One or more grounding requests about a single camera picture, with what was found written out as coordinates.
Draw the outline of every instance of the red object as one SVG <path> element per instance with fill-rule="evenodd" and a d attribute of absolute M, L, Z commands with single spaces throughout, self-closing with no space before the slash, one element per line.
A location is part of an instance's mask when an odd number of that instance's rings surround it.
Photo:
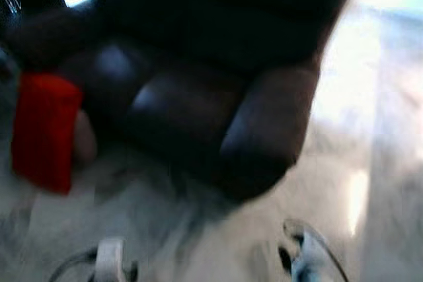
<path fill-rule="evenodd" d="M 51 74 L 24 73 L 12 140 L 13 169 L 38 186 L 71 189 L 73 128 L 83 93 Z"/>

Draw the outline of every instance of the chair backrest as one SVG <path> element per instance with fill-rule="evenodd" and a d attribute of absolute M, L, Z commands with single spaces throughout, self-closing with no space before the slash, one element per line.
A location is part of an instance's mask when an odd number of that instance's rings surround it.
<path fill-rule="evenodd" d="M 344 0 L 98 0 L 118 30 L 240 71 L 310 57 Z"/>

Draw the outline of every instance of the marble floor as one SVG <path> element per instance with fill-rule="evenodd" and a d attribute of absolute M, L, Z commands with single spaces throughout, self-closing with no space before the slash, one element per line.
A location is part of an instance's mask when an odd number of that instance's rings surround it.
<path fill-rule="evenodd" d="M 68 197 L 10 173 L 13 106 L 0 99 L 0 281 L 47 281 L 101 238 L 126 239 L 140 281 L 287 281 L 282 222 L 323 233 L 351 281 L 423 281 L 423 22 L 349 8 L 330 40 L 302 156 L 233 209 L 120 142 L 75 171 Z M 63 281 L 85 282 L 79 267 Z"/>

